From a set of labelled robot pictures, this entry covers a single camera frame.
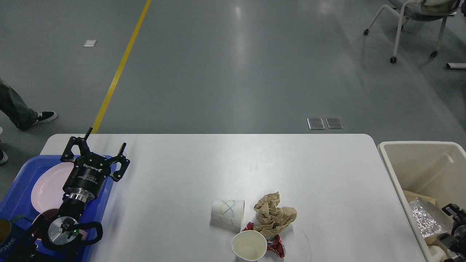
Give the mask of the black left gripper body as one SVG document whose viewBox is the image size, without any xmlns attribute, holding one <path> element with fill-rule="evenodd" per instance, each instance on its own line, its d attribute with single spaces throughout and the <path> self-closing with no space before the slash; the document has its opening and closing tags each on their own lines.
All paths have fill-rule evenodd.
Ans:
<svg viewBox="0 0 466 262">
<path fill-rule="evenodd" d="M 111 168 L 108 165 L 75 165 L 63 186 L 65 196 L 84 203 L 95 200 L 110 172 Z"/>
</svg>

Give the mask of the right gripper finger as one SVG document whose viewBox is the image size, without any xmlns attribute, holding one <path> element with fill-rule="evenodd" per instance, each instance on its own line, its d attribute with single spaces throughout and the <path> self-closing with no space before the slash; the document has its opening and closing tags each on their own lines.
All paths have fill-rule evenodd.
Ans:
<svg viewBox="0 0 466 262">
<path fill-rule="evenodd" d="M 453 219 L 453 226 L 466 222 L 466 212 L 458 205 L 450 203 L 442 208 L 442 211 Z"/>
<path fill-rule="evenodd" d="M 444 249 L 447 260 L 462 260 L 463 255 L 453 252 L 451 250 L 451 244 L 454 243 L 456 239 L 448 233 L 441 234 L 438 237 L 438 242 L 441 245 L 441 248 Z"/>
</svg>

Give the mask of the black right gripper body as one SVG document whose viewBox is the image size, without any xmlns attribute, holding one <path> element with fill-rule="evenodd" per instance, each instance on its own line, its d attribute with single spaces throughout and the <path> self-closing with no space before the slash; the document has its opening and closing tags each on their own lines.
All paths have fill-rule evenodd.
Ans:
<svg viewBox="0 0 466 262">
<path fill-rule="evenodd" d="M 453 226 L 451 235 L 456 239 L 451 244 L 451 250 L 461 255 L 466 255 L 466 224 L 457 223 Z"/>
</svg>

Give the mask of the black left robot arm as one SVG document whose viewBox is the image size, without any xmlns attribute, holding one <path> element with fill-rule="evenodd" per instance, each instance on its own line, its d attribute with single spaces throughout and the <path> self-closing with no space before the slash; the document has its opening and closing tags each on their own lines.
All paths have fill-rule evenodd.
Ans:
<svg viewBox="0 0 466 262">
<path fill-rule="evenodd" d="M 87 205 L 96 200 L 108 178 L 118 182 L 126 172 L 130 160 L 123 152 L 123 143 L 116 156 L 107 158 L 90 150 L 87 139 L 92 132 L 89 128 L 82 137 L 72 136 L 60 158 L 60 162 L 72 163 L 73 167 L 63 185 L 63 202 L 51 219 L 39 215 L 22 237 L 18 237 L 13 250 L 6 257 L 7 262 L 57 262 L 36 249 L 35 241 L 41 238 L 48 250 L 63 254 L 64 262 L 71 262 L 81 246 L 90 246 L 102 239 L 103 227 L 100 222 L 80 222 L 87 213 Z"/>
</svg>

